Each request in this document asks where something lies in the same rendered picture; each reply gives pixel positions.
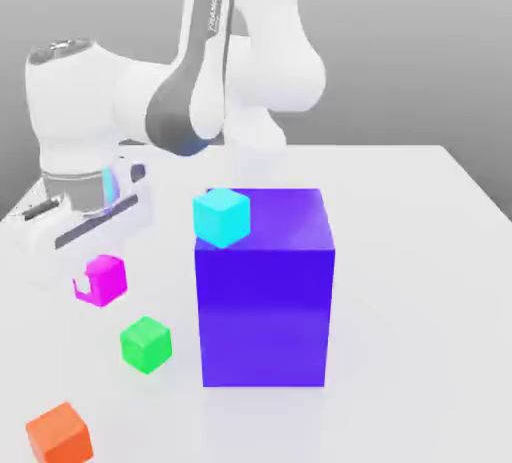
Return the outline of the small orange cube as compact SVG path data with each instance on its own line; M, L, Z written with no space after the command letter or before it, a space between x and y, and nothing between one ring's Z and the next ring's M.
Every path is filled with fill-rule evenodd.
M94 456L86 423L64 402L25 426L37 463L86 463Z

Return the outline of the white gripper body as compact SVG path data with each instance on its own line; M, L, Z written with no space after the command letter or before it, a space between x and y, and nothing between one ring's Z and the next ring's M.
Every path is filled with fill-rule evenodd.
M124 241L150 225L152 217L152 198L145 187L94 216L73 210L66 197L47 200L17 222L26 276L38 286L74 278L99 255L118 255Z

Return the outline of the small magenta cube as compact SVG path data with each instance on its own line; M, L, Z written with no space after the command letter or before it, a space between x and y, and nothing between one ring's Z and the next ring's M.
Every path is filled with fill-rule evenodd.
M112 255L99 255L88 262L84 276L89 290L83 292L73 280L75 297L97 307L105 307L127 291L124 261Z

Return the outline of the large blue box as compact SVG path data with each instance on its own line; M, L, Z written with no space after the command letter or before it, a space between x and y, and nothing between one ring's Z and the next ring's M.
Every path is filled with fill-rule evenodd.
M194 248L206 387L321 387L336 249L318 189L245 189L251 232Z

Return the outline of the small cyan cube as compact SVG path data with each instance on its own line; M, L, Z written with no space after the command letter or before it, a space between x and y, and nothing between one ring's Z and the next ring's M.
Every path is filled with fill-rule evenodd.
M250 234L250 199L228 188L214 188L192 201L195 235L217 248L227 248Z

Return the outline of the small green cube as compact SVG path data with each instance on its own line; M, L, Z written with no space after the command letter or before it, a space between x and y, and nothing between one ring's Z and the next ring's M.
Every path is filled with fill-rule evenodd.
M150 374L172 356L171 330L143 316L120 334L123 360L144 374Z

